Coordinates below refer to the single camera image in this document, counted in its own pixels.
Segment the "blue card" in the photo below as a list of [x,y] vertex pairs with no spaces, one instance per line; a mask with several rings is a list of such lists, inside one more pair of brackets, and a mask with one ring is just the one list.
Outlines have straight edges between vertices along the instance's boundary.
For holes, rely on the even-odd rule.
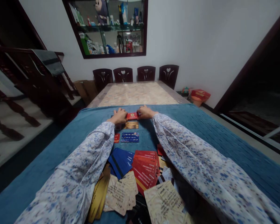
[[139,133],[137,132],[122,133],[120,142],[139,142]]
[[115,176],[120,180],[132,169],[134,153],[115,148],[108,158]]

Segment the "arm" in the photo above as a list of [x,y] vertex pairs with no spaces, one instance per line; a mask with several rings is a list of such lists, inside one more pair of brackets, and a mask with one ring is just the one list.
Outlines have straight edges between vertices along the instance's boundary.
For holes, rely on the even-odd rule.
[[178,122],[146,108],[139,112],[152,118],[172,164],[218,213],[239,223],[280,222],[280,209],[234,161]]
[[114,143],[115,124],[125,122],[119,109],[61,163],[36,193],[16,223],[84,223],[93,190]]

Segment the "gray towel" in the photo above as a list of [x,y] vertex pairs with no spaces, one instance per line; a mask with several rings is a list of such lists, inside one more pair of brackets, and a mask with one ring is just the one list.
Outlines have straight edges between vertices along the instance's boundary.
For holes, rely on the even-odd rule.
[[52,76],[57,76],[65,72],[58,56],[54,51],[32,49],[44,66],[50,71]]

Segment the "hand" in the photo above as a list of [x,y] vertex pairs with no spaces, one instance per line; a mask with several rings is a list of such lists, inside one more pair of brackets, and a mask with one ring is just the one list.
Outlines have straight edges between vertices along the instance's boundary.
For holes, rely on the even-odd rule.
[[107,121],[112,122],[115,125],[126,123],[128,121],[126,119],[127,114],[128,113],[125,111],[125,109],[119,108],[118,112],[114,110],[114,116],[108,119]]
[[140,119],[151,119],[155,114],[159,113],[159,112],[152,111],[146,105],[141,106],[140,109],[137,110],[137,112],[141,113],[141,115],[138,117],[138,120],[140,120]]

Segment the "chair back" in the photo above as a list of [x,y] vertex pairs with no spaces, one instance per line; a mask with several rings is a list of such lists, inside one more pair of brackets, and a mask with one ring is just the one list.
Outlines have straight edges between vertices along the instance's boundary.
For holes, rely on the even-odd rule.
[[153,66],[142,66],[137,68],[138,71],[138,81],[154,81],[156,68]]
[[96,81],[97,91],[100,93],[107,84],[113,83],[113,74],[111,69],[100,68],[93,70],[94,80]]
[[133,82],[133,69],[132,68],[116,68],[113,70],[115,82]]
[[169,86],[171,89],[174,89],[177,73],[179,66],[178,65],[163,65],[160,67],[159,80]]

